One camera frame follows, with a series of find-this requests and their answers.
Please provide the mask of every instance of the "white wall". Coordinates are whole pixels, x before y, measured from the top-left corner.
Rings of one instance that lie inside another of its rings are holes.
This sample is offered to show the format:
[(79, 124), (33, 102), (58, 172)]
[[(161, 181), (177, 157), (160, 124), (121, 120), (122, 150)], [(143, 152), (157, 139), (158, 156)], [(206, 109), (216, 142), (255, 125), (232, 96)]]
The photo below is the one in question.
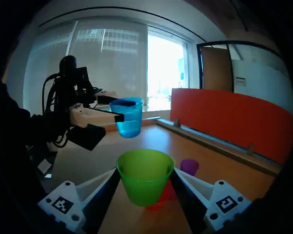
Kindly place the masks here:
[[(207, 41), (226, 39), (225, 35), (214, 23), (212, 23), (211, 20), (209, 20), (197, 8), (188, 4), (184, 0), (53, 0), (37, 15), (36, 20), (38, 23), (44, 23), (52, 17), (69, 11), (100, 6), (128, 7), (147, 11), (181, 24), (186, 28), (194, 31), (196, 34), (200, 35)], [(62, 19), (89, 16), (126, 16), (158, 23), (159, 25), (163, 25), (172, 29), (177, 28), (178, 30), (183, 30), (179, 26), (176, 26), (176, 24), (168, 22), (164, 19), (160, 19), (156, 16), (150, 16), (149, 14), (122, 9), (93, 9), (82, 12), (75, 12), (67, 16), (60, 17), (59, 19), (54, 20), (54, 22), (57, 22), (58, 20), (61, 21)]]
[(241, 60), (233, 60), (232, 67), (235, 78), (246, 79), (246, 86), (235, 81), (235, 93), (269, 101), (293, 115), (293, 90), (288, 76), (270, 66)]
[(9, 95), (21, 108), (23, 108), (23, 85), (25, 69), (32, 43), (37, 36), (37, 33), (38, 28), (34, 24), (29, 25), (24, 30), (24, 33), (21, 35), (20, 42), (12, 54), (7, 67), (8, 71), (6, 85)]

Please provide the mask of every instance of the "plastic cup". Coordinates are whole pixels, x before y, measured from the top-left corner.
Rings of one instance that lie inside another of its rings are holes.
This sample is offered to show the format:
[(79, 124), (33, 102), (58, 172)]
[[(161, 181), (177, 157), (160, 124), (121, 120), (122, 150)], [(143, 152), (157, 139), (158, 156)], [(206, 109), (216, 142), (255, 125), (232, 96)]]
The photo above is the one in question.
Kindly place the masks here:
[[(134, 106), (124, 106), (123, 101), (133, 101)], [(127, 97), (117, 99), (110, 103), (112, 112), (124, 115), (124, 122), (117, 122), (118, 132), (122, 137), (133, 138), (140, 134), (142, 125), (143, 99), (139, 97)]]
[(184, 159), (180, 163), (180, 170), (185, 173), (188, 173), (191, 176), (194, 176), (199, 168), (199, 163), (191, 158)]
[(117, 169), (130, 201), (138, 206), (151, 206), (166, 186), (173, 160), (160, 151), (138, 149), (121, 155)]

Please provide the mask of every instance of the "green cup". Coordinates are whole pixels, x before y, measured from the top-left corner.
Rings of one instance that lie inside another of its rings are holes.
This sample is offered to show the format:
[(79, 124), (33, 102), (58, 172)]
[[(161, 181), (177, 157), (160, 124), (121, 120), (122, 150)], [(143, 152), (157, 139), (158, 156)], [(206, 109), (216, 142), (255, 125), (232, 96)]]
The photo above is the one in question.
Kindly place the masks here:
[(166, 186), (173, 160), (160, 151), (138, 149), (121, 155), (117, 169), (130, 201), (138, 206), (151, 206)]

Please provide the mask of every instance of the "screw hole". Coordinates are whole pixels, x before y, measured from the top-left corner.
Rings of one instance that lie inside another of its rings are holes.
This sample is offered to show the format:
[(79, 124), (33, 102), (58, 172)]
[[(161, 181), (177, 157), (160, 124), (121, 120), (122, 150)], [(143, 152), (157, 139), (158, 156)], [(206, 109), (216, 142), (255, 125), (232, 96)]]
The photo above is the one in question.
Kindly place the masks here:
[(216, 214), (216, 213), (213, 213), (213, 214), (211, 214), (210, 215), (210, 217), (209, 217), (211, 220), (215, 220), (215, 219), (217, 219), (218, 218), (218, 214)]
[(79, 220), (79, 216), (74, 214), (71, 216), (71, 219), (74, 220), (74, 221), (78, 221)]

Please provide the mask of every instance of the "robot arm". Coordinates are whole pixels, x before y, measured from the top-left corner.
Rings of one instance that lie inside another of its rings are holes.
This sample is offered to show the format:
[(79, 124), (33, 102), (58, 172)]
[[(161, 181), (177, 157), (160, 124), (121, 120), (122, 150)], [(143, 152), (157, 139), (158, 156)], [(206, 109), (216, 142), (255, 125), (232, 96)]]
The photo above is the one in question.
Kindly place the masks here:
[[(193, 233), (218, 231), (251, 204), (224, 180), (209, 184), (177, 168), (170, 180)], [(119, 181), (117, 168), (78, 186), (65, 181), (38, 206), (75, 233), (97, 233)]]

